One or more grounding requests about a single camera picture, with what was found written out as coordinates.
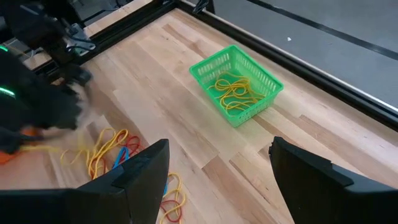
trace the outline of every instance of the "black metal frame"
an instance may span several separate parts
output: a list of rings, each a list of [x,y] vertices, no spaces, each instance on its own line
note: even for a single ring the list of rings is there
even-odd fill
[[[289,71],[302,77],[306,81],[314,84],[315,86],[325,90],[329,94],[339,98],[350,106],[362,111],[368,116],[378,120],[393,130],[398,130],[398,113],[392,108],[353,90],[328,76],[319,70],[291,57],[275,47],[258,40],[257,38],[249,35],[242,30],[226,24],[225,22],[217,19],[208,12],[193,13],[194,7],[186,2],[179,0],[153,0],[144,7],[138,9],[136,12],[126,16],[120,21],[115,22],[113,25],[105,28],[98,34],[94,35],[91,39],[98,46],[98,50],[86,54],[84,57],[76,58],[73,63],[79,65],[92,59],[99,53],[108,49],[112,45],[118,43],[135,31],[150,24],[152,21],[170,12],[172,9],[179,8],[187,14],[207,23],[220,32],[232,37],[238,42],[246,45],[250,49],[258,52],[259,54],[271,59]],[[210,0],[206,7],[209,11],[214,12],[213,1]],[[54,61],[49,61],[34,71],[38,75],[48,77],[50,80],[58,78],[57,65]]]

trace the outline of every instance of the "wooden table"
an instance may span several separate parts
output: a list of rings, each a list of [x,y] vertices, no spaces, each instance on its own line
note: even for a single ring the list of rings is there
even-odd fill
[[[89,26],[98,32],[145,1],[135,0]],[[219,114],[188,68],[238,44],[285,85],[274,106],[238,128]],[[31,68],[43,55],[26,62]],[[170,171],[183,179],[184,223],[293,223],[275,182],[268,147],[282,136],[335,164],[398,188],[398,134],[210,26],[174,10],[84,64],[95,110],[78,131],[50,142],[76,149],[101,129],[127,128],[148,146],[170,139]],[[108,166],[114,161],[107,155]],[[78,187],[83,158],[30,152],[0,167],[0,188]]]

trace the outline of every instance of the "green basket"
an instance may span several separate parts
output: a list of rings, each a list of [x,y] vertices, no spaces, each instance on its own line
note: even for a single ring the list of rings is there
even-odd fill
[[[217,99],[218,96],[222,95],[222,92],[214,88],[209,88],[215,84],[220,75],[224,75],[224,72],[249,78],[251,88],[256,93],[260,93],[265,97],[244,111],[231,109],[228,110],[227,113],[227,111],[221,106],[220,99]],[[278,79],[271,75],[236,45],[230,45],[211,57],[208,57],[192,66],[190,68],[190,73],[212,99],[218,110],[234,127],[239,126],[254,115],[258,114],[258,112],[270,106],[274,102],[277,94],[284,88],[284,85]],[[237,78],[229,75],[222,78],[231,83],[237,80]]]

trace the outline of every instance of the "gray floor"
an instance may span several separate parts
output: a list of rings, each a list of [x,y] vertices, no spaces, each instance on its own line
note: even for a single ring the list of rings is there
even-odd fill
[[[218,16],[398,108],[397,61],[245,0],[214,2]],[[398,51],[398,29],[395,25],[398,21],[397,1],[267,2],[357,38]]]

